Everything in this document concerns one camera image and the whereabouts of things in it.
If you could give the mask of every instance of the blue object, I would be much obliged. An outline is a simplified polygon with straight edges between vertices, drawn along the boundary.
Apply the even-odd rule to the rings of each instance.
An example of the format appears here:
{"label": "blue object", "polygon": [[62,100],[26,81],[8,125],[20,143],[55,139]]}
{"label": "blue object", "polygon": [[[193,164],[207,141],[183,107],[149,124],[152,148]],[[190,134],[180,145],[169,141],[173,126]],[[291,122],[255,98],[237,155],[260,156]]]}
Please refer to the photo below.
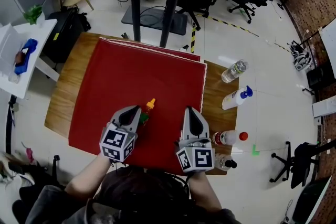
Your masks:
{"label": "blue object", "polygon": [[240,97],[243,99],[247,97],[251,97],[252,95],[253,95],[253,90],[249,86],[246,86],[246,91],[240,93]]}
{"label": "blue object", "polygon": [[27,43],[22,48],[22,50],[28,49],[26,53],[25,61],[23,62],[23,64],[19,66],[18,65],[15,66],[15,69],[14,69],[15,74],[20,75],[27,71],[29,56],[36,50],[36,46],[37,46],[37,40],[32,39],[32,38],[28,39]]}

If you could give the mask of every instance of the green plant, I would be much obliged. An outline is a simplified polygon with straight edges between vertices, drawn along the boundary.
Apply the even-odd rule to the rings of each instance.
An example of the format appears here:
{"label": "green plant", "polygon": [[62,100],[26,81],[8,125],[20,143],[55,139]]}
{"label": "green plant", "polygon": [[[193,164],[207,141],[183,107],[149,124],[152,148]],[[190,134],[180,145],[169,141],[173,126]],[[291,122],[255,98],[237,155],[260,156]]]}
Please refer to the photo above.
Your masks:
{"label": "green plant", "polygon": [[41,15],[41,13],[42,13],[42,6],[34,5],[29,9],[28,12],[24,13],[23,16],[31,25],[35,25],[36,20]]}

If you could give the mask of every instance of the yellow and black warning tape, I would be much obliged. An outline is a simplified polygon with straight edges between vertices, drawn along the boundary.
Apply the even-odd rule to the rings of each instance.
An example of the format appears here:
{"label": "yellow and black warning tape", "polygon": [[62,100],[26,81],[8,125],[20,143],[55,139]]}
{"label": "yellow and black warning tape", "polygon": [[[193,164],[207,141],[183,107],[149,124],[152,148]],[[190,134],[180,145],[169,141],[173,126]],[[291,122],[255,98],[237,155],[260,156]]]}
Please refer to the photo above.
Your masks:
{"label": "yellow and black warning tape", "polygon": [[[243,27],[241,27],[241,26],[239,26],[239,25],[234,25],[234,24],[225,22],[225,21],[223,21],[223,20],[218,20],[218,19],[216,19],[216,18],[208,17],[208,16],[205,16],[205,15],[202,15],[202,14],[197,14],[196,16],[202,16],[202,17],[204,17],[204,18],[212,19],[212,20],[214,20],[214,21],[216,21],[216,22],[220,22],[220,23],[223,23],[223,24],[225,24],[225,25],[230,25],[230,26],[236,27],[236,28],[241,29],[241,30],[244,30],[245,32],[248,32],[248,33],[250,33],[250,34],[252,34],[252,35],[254,35],[254,36],[258,37],[258,38],[261,38],[259,35],[257,35],[257,34],[255,34],[255,33],[251,32],[250,30],[247,30],[247,29],[245,29],[245,28],[243,28]],[[194,21],[193,21],[193,31],[192,31],[192,37],[191,37],[191,52],[192,52],[192,53],[194,53],[194,50],[195,50],[195,39],[196,39],[196,24],[195,24]],[[274,43],[274,44],[277,45],[278,47],[280,47],[281,49],[284,49],[285,51],[291,53],[290,50],[286,49],[285,47],[283,47],[283,46],[281,46],[281,45],[279,45],[279,44],[276,44],[276,43]]]}

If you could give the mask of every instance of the bottle with black cap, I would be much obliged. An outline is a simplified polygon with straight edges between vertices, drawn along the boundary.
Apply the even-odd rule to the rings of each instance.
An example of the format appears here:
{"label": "bottle with black cap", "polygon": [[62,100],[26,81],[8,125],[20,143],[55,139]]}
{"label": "bottle with black cap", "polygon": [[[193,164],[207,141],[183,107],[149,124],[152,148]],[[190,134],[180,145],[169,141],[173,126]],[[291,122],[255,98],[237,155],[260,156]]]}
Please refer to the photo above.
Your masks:
{"label": "bottle with black cap", "polygon": [[229,155],[216,153],[215,166],[223,171],[228,171],[230,168],[237,168],[237,163]]}

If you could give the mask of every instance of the brick wall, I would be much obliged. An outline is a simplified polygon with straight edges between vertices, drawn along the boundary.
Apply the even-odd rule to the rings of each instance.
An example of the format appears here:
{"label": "brick wall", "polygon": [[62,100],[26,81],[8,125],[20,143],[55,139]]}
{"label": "brick wall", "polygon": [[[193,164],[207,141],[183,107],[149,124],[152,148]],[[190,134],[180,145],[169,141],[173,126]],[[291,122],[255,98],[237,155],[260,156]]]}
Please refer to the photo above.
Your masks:
{"label": "brick wall", "polygon": [[[336,0],[289,0],[286,3],[287,10],[296,25],[297,31],[302,36],[306,29],[310,33],[318,30],[319,27],[327,25],[336,18]],[[320,36],[310,40],[316,63],[322,64],[328,61],[328,55]],[[319,92],[319,100],[324,100],[336,95],[336,83],[324,88]],[[322,143],[325,138],[336,139],[336,113],[325,117],[325,131],[322,130]],[[313,224],[330,224],[336,218],[336,150],[330,154],[322,153],[320,156],[320,167],[317,179],[333,176],[329,188],[322,200],[314,218]]]}

